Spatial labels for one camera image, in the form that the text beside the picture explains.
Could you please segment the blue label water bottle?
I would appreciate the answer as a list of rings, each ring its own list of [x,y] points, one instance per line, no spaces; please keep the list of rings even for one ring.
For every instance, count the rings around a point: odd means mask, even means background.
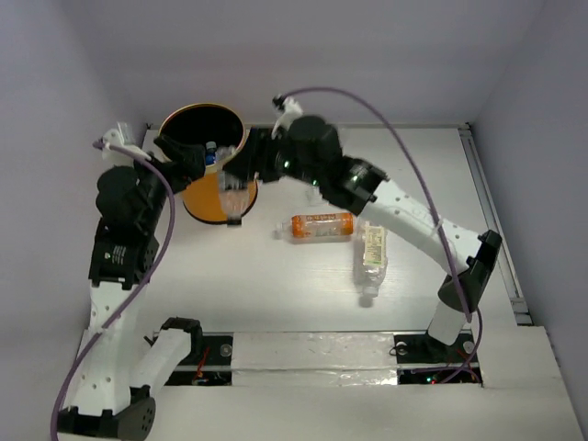
[[[206,166],[212,166],[220,158],[218,153],[219,147],[215,141],[208,141],[205,145],[205,163]]]

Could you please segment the small black cap bottle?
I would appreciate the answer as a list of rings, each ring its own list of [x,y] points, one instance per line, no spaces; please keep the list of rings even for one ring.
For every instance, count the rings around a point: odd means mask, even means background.
[[[227,217],[228,226],[241,226],[242,217],[249,205],[249,188],[246,182],[221,171],[218,174],[220,208]]]

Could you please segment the orange label plastic bottle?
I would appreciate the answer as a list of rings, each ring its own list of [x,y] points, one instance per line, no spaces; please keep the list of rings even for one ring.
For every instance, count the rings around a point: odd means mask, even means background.
[[[274,234],[294,240],[346,237],[353,234],[354,226],[354,217],[347,212],[299,214],[280,222]]]

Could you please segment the green label clear bottle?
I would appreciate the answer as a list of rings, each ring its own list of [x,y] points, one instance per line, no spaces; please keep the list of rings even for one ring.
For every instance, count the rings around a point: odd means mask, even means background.
[[[363,308],[373,305],[387,273],[387,230],[359,218],[354,244],[353,277]]]

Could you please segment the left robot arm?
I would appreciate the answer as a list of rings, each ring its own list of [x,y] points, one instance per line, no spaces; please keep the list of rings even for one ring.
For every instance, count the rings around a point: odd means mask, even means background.
[[[206,150],[155,139],[158,160],[111,130],[93,146],[113,161],[97,180],[96,227],[90,260],[90,319],[51,413],[51,439],[61,434],[144,440],[158,392],[181,363],[205,354],[197,320],[167,319],[142,357],[135,327],[141,301],[175,227],[175,194],[206,172]]]

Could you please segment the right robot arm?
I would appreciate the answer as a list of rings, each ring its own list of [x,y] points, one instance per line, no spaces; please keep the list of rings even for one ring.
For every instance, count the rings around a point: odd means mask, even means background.
[[[319,116],[301,116],[273,131],[252,129],[222,169],[243,181],[289,177],[314,185],[331,205],[385,228],[433,259],[447,275],[423,349],[434,360],[456,350],[466,315],[477,310],[495,268],[503,243],[498,232],[473,232],[442,218],[374,164],[345,155],[336,127]]]

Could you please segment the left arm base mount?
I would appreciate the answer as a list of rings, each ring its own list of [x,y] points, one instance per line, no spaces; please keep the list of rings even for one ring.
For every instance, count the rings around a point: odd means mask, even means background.
[[[182,361],[166,386],[231,386],[233,334],[204,334],[199,361]]]

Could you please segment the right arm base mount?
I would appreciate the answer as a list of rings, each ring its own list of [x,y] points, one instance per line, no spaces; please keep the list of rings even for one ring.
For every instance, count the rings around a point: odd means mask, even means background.
[[[397,363],[399,385],[482,384],[472,332],[444,345],[428,334],[395,334],[389,355]]]

